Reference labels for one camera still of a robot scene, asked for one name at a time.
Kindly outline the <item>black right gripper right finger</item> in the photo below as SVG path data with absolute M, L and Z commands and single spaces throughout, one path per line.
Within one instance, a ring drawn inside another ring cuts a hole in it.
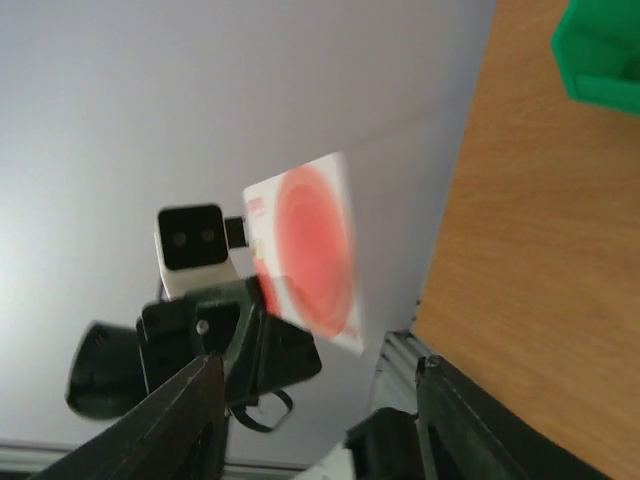
M 418 360 L 417 430 L 427 479 L 605 479 L 439 355 Z

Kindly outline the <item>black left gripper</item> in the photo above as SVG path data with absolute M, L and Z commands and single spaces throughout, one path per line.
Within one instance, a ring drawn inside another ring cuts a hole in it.
M 196 289 L 146 305 L 135 327 L 94 321 L 68 376 L 67 406 L 92 420 L 117 419 L 200 355 L 223 362 L 226 408 L 244 427 L 271 433 L 248 408 L 315 377 L 321 359 L 313 336 L 270 313 L 256 277 Z

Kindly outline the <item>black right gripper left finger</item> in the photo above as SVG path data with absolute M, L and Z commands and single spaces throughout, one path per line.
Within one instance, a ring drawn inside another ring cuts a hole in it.
M 199 356 L 35 479 L 219 479 L 228 433 L 224 369 Z

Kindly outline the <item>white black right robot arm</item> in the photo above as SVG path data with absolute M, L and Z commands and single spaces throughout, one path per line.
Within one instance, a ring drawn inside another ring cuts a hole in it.
M 348 479 L 597 479 L 439 355 L 416 369 L 418 410 L 381 408 L 338 451 Z M 220 357 L 200 356 L 44 479 L 217 479 L 226 449 Z

